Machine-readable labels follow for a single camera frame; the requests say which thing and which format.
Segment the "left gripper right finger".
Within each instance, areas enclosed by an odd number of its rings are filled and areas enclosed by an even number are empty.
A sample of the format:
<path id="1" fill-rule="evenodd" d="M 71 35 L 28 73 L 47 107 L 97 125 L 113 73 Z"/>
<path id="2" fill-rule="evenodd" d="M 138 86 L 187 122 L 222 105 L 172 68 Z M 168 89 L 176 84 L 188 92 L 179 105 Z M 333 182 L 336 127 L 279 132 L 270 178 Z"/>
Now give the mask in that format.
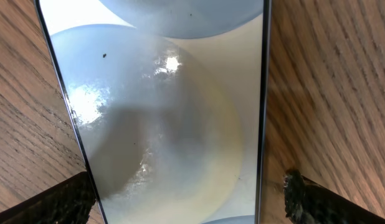
<path id="1" fill-rule="evenodd" d="M 385 219 L 326 189 L 297 169 L 283 177 L 286 217 L 297 224 L 385 224 Z"/>

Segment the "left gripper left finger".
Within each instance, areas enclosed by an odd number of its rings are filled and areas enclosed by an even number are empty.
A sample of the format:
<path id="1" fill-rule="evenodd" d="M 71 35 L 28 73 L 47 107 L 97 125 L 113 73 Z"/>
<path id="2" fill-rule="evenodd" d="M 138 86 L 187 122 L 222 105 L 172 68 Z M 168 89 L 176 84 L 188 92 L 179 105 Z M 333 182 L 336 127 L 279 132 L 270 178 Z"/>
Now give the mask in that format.
<path id="1" fill-rule="evenodd" d="M 90 177 L 81 172 L 0 213 L 0 224 L 86 224 L 96 202 Z"/>

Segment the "blue screen smartphone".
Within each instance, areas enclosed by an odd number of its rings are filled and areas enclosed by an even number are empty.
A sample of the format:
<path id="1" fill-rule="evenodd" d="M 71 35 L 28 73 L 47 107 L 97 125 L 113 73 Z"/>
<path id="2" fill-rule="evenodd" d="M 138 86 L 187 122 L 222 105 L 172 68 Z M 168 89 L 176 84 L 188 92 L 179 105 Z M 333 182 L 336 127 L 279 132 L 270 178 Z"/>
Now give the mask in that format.
<path id="1" fill-rule="evenodd" d="M 258 223 L 271 5 L 37 0 L 105 223 Z"/>

